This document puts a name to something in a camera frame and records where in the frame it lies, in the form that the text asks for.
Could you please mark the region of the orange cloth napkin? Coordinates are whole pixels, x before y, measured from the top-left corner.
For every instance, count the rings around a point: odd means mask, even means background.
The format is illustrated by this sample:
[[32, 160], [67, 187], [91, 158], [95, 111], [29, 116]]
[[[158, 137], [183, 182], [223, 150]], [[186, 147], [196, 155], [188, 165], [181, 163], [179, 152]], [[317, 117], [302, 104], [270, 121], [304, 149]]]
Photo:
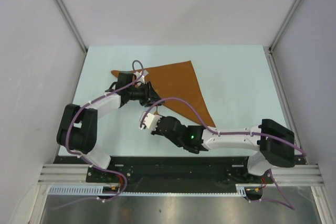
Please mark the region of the orange cloth napkin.
[[201, 118], [199, 119], [187, 105], [176, 100], [163, 102], [165, 107], [197, 124], [204, 121], [210, 127], [215, 126], [202, 96], [191, 61], [150, 67], [146, 70], [148, 72], [145, 77], [146, 83], [151, 82], [161, 99], [180, 98], [188, 102]]

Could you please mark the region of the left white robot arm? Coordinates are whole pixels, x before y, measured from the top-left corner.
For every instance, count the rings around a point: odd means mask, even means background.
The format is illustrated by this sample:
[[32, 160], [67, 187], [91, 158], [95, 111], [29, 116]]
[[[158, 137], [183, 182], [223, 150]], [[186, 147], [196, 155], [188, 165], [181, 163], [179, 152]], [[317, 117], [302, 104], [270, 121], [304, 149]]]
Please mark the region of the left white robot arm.
[[104, 95], [83, 106], [68, 104], [64, 109], [56, 141], [69, 153], [83, 157], [90, 165], [99, 167], [98, 176], [105, 182], [115, 178], [116, 169], [109, 165], [111, 157], [97, 145], [98, 120], [121, 108], [129, 101], [139, 101], [150, 107], [161, 98], [150, 81], [145, 81], [146, 71], [119, 72], [118, 79]]

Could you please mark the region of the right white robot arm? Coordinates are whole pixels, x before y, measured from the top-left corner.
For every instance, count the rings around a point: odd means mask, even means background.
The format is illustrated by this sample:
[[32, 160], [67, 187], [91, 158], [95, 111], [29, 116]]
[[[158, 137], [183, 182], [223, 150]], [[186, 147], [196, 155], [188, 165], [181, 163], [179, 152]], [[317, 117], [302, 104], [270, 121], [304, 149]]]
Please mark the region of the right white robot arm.
[[272, 167], [295, 165], [294, 132], [271, 119], [240, 130], [218, 130], [200, 125], [185, 126], [172, 116], [148, 114], [144, 126], [152, 135], [164, 136], [175, 146], [194, 154], [232, 148], [253, 151], [242, 169], [243, 179], [249, 183], [254, 183]]

